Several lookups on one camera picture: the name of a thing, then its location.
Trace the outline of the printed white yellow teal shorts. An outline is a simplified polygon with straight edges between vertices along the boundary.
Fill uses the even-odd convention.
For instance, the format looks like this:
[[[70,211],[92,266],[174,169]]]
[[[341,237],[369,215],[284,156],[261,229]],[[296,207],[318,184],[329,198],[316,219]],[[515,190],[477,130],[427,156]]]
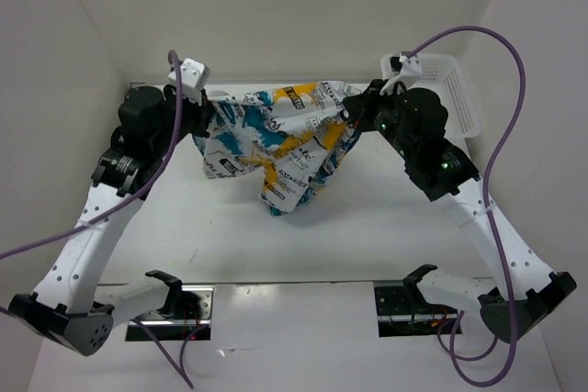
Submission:
[[[359,89],[320,81],[209,98],[208,134],[193,139],[209,179],[264,173],[259,198],[273,216],[309,204],[326,187],[360,134],[343,102]]]

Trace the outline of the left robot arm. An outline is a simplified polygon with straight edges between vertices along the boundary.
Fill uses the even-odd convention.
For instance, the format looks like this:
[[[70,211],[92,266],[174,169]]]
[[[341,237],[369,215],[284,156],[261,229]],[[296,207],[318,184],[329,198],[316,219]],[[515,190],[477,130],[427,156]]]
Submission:
[[[96,353],[115,327],[147,312],[170,319],[189,307],[198,316],[199,297],[161,270],[103,294],[96,290],[122,233],[175,146],[187,135],[205,134],[212,113],[203,87],[193,92],[178,92],[170,84],[129,89],[73,232],[63,234],[61,253],[33,291],[13,297],[9,316],[83,356]]]

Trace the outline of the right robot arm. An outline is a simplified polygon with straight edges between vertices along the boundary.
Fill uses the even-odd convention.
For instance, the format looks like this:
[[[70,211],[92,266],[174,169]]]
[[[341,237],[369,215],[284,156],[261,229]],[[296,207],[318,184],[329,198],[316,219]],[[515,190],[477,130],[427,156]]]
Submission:
[[[382,85],[374,80],[345,98],[345,119],[388,142],[411,182],[453,220],[491,273],[469,278],[424,264],[402,281],[404,305],[413,312],[431,305],[474,312],[496,339],[518,341],[576,289],[575,280],[543,262],[483,194],[480,172],[446,136],[448,112],[437,93],[400,86],[384,95]]]

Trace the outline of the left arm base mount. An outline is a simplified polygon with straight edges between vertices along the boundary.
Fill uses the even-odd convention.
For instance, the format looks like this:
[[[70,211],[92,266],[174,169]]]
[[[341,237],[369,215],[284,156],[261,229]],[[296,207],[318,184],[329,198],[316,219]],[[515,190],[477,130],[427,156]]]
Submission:
[[[138,320],[160,342],[209,341],[215,286],[184,285],[183,303],[171,313],[148,311]]]

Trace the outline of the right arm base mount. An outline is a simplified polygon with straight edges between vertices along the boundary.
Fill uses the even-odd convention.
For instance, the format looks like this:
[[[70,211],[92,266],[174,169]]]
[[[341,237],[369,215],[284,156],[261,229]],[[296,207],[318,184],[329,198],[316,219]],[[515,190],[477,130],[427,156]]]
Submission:
[[[380,338],[449,334],[457,311],[413,300],[401,281],[373,285]]]

